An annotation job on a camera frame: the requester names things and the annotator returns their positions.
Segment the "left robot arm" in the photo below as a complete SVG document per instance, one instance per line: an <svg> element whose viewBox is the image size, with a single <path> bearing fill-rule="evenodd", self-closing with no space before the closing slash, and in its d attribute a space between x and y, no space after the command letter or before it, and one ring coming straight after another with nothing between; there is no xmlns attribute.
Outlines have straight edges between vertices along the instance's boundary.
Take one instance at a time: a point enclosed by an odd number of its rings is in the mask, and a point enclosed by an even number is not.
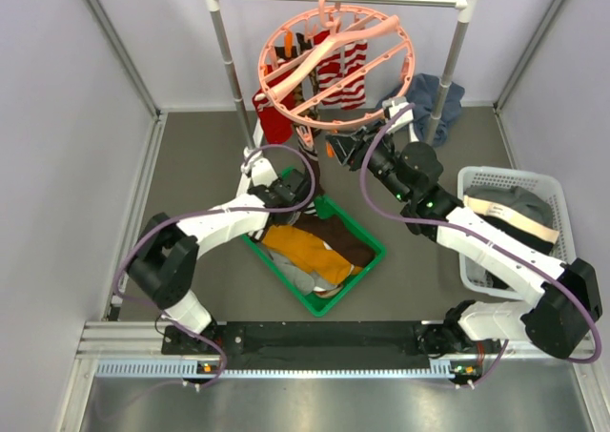
<svg viewBox="0 0 610 432"><path fill-rule="evenodd" d="M313 199L315 174L290 170L269 184L257 184L233 200L202 212L153 217L119 268L173 325L195 352L210 350L214 318L192 290L198 260L243 235L283 223Z"/></svg>

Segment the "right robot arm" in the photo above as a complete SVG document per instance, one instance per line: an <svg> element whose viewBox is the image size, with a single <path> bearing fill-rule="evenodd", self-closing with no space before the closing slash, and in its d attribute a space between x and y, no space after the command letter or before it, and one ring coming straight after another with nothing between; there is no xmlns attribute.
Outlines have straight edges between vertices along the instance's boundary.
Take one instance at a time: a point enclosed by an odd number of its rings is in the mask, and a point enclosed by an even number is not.
<svg viewBox="0 0 610 432"><path fill-rule="evenodd" d="M575 351L591 336L594 350L586 362L600 358L602 306L591 264L545 255L478 216L439 185L443 168L425 143L398 151L389 135L367 130L328 134L327 142L341 165L361 181L376 178L403 203L395 219L413 234L471 259L518 294L513 301L463 301L452 308L437 328L452 349L464 352L488 339L527 341L553 358L577 362Z"/></svg>

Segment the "pink clothes peg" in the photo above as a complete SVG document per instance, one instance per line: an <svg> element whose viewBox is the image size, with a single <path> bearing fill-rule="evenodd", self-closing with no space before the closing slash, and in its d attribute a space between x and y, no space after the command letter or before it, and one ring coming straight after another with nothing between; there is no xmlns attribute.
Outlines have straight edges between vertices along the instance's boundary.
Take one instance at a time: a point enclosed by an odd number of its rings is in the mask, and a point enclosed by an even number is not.
<svg viewBox="0 0 610 432"><path fill-rule="evenodd" d="M295 133L298 136L298 142L302 149L311 150L315 147L314 136L309 126L297 125Z"/></svg>

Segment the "orange clothes peg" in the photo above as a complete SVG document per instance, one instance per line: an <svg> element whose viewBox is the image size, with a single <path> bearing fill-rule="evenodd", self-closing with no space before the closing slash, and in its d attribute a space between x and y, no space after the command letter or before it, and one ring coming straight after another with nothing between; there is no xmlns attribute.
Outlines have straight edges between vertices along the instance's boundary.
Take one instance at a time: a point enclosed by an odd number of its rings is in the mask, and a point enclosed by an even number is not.
<svg viewBox="0 0 610 432"><path fill-rule="evenodd" d="M291 31L287 31L284 34L283 51L285 58L288 60L297 55L297 47L294 44L294 34Z"/></svg>

